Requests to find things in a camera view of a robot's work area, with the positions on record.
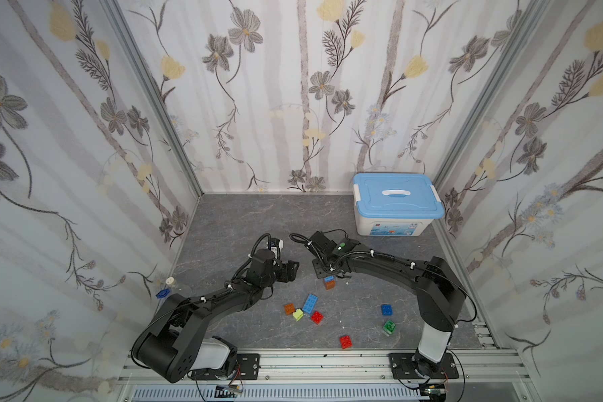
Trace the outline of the red lego brick left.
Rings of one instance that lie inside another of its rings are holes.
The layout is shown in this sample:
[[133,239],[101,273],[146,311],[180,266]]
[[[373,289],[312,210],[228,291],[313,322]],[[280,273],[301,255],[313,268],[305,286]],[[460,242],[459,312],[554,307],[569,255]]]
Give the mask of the red lego brick left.
[[321,314],[318,311],[314,311],[313,314],[311,315],[311,320],[316,324],[319,325],[322,321],[323,321],[323,314]]

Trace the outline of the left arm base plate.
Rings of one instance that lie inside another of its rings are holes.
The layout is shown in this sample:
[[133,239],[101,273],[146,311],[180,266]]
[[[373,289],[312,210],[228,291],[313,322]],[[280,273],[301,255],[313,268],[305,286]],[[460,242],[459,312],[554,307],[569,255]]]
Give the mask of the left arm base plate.
[[191,380],[258,380],[261,369],[259,353],[239,353],[231,356],[221,368],[200,368],[189,373]]

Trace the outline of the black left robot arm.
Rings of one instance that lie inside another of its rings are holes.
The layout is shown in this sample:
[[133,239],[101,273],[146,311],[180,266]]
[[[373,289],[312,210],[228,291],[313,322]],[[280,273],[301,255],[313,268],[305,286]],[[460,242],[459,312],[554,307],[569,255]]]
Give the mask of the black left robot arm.
[[234,344],[214,336],[209,326],[232,313],[252,308],[278,282],[296,280],[300,263],[283,261],[283,241],[263,234],[247,259],[218,291],[203,296],[167,297],[131,348],[131,359],[174,384],[186,376],[221,380],[237,375],[241,364]]

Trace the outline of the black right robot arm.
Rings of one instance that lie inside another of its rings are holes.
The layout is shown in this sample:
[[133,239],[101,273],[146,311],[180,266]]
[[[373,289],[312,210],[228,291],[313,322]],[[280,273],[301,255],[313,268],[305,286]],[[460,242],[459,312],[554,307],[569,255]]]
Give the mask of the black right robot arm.
[[319,279],[345,277],[351,273],[365,274],[414,294],[424,325],[412,358],[413,370],[424,379],[442,370],[442,360],[452,333],[469,298],[467,290],[444,259],[405,259],[348,237],[332,241],[322,231],[309,237],[292,233],[289,238],[304,245],[314,256],[313,268]]

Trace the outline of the brown-orange lego brick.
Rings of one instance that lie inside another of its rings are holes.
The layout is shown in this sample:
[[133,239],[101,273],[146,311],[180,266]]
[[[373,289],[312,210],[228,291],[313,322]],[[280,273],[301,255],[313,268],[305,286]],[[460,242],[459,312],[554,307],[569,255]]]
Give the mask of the brown-orange lego brick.
[[292,315],[295,311],[295,307],[292,303],[288,303],[284,306],[286,315]]

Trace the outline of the light blue long lego brick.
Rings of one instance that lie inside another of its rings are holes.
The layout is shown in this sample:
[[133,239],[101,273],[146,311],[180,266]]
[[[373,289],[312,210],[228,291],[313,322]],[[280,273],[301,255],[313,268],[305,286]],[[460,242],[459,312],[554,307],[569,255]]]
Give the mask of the light blue long lego brick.
[[318,297],[313,295],[313,294],[309,294],[308,298],[306,299],[305,303],[303,304],[303,312],[306,314],[312,314],[313,311],[315,310],[315,306],[318,302]]

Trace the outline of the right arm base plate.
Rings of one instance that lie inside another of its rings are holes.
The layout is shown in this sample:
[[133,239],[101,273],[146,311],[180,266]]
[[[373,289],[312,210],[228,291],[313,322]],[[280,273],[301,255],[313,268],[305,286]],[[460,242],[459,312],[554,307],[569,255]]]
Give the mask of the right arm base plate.
[[389,364],[396,380],[415,380],[418,382],[458,380],[460,373],[451,353],[445,352],[440,363],[414,353],[389,353]]

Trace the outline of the clear bottle white cap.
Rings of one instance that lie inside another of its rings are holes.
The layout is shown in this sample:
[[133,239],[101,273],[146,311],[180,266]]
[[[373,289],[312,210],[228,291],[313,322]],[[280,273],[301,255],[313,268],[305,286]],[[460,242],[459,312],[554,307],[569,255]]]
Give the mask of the clear bottle white cap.
[[172,276],[166,279],[165,281],[166,288],[169,289],[172,293],[179,292],[179,283]]

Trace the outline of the lime green lego brick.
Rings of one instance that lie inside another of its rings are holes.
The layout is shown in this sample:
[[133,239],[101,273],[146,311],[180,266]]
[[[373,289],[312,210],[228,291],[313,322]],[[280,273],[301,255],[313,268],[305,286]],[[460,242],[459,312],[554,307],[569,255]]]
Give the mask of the lime green lego brick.
[[292,314],[293,318],[295,318],[297,322],[300,321],[304,317],[304,315],[305,313],[301,309],[296,309]]

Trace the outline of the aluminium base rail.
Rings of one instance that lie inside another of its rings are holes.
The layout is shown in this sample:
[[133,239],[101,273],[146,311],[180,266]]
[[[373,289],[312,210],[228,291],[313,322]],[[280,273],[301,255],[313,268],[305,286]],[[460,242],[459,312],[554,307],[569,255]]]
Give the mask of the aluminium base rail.
[[[388,354],[392,350],[366,349],[247,349],[259,353],[258,380],[245,385],[283,384],[407,384],[391,373]],[[530,383],[522,359],[512,349],[450,351],[458,366],[458,380],[440,380],[447,385],[480,383]]]

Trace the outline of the red lego brick front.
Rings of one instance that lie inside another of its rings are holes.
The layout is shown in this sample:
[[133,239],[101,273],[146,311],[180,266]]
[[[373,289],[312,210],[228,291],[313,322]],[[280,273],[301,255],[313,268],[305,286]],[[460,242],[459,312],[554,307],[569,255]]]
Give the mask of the red lego brick front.
[[340,341],[340,346],[341,346],[342,350],[353,347],[352,340],[351,340],[350,336],[348,336],[348,335],[341,336],[339,338],[339,341]]

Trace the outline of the clear bottle blue cap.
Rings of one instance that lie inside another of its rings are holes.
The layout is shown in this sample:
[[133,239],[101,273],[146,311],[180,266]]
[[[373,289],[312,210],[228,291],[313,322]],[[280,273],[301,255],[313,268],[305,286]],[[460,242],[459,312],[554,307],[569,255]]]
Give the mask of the clear bottle blue cap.
[[155,295],[155,297],[156,297],[158,300],[162,300],[162,299],[164,299],[164,298],[168,297],[168,296],[169,296],[171,293],[172,293],[172,291],[171,291],[169,288],[165,288],[165,289],[162,289],[161,291],[159,291],[159,292],[158,292],[158,293]]

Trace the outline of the blue small lego brick right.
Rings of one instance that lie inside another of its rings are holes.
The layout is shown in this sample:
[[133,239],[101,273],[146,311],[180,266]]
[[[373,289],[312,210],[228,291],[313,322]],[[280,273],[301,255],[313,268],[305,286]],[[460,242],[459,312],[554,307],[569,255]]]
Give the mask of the blue small lego brick right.
[[393,315],[393,308],[390,304],[382,304],[380,306],[381,313],[385,317],[390,317]]

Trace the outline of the red lego brick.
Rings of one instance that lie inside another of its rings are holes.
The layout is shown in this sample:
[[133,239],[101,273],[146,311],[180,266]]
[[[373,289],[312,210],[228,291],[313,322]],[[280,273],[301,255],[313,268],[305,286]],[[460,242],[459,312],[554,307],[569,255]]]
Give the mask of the red lego brick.
[[321,314],[318,311],[314,311],[313,314],[311,315],[311,320],[316,324],[319,325],[322,321],[323,321],[323,314]]
[[348,335],[341,336],[339,338],[339,341],[340,341],[340,346],[341,346],[342,350],[353,347],[352,340],[351,340],[350,336],[348,336]]

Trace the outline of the blue lid storage box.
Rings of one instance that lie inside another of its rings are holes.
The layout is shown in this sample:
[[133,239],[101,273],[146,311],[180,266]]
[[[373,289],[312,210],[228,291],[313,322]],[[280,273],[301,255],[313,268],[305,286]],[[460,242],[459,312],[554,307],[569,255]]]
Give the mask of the blue lid storage box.
[[361,236],[416,237],[445,215],[436,188],[424,174],[356,174],[353,199]]

